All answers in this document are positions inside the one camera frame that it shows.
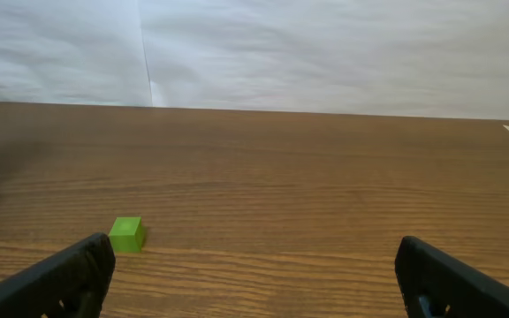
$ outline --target tabletop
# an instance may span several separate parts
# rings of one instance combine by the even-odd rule
[[[405,235],[509,285],[503,125],[0,102],[0,280],[142,216],[102,317],[405,317]]]

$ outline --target wooden table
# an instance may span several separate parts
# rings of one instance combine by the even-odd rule
[[[0,103],[0,280],[142,216],[103,317],[404,317],[404,235],[509,285],[503,124]]]

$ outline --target crease in white backdrop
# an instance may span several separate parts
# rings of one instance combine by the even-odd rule
[[[509,0],[0,0],[0,100],[509,119]]]

